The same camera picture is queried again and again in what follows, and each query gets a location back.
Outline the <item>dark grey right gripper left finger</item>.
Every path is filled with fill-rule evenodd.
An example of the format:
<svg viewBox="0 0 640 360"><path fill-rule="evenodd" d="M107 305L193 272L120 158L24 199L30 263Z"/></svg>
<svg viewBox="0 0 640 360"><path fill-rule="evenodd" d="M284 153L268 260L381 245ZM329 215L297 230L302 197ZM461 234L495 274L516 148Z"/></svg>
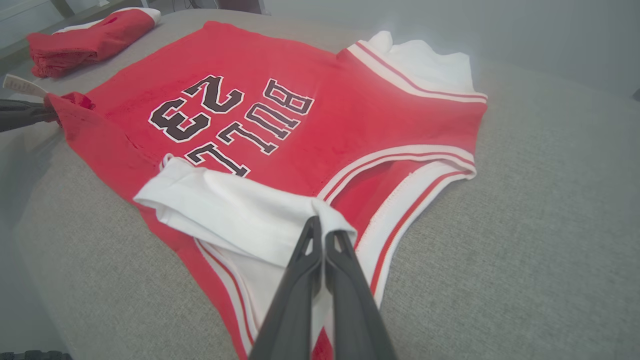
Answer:
<svg viewBox="0 0 640 360"><path fill-rule="evenodd" d="M270 304L250 360L310 360L313 300L321 287L322 224L307 219Z"/></svg>

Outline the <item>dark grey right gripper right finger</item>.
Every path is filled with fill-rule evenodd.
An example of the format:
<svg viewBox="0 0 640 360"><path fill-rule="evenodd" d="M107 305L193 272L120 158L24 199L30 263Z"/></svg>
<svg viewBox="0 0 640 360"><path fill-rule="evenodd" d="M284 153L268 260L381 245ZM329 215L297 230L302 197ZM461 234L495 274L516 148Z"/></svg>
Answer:
<svg viewBox="0 0 640 360"><path fill-rule="evenodd" d="M326 285L333 296L336 360L396 360L397 354L348 233L325 237Z"/></svg>

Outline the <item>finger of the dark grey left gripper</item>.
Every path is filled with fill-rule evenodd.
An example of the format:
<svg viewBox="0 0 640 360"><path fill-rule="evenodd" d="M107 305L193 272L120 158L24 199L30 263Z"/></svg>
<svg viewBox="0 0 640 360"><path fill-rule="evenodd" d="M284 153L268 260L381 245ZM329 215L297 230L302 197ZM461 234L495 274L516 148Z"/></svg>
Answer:
<svg viewBox="0 0 640 360"><path fill-rule="evenodd" d="M10 132L41 122L54 122L58 120L56 114L1 114L0 132Z"/></svg>
<svg viewBox="0 0 640 360"><path fill-rule="evenodd" d="M57 116L57 112L50 106L40 102L25 100L0 100L1 116Z"/></svg>

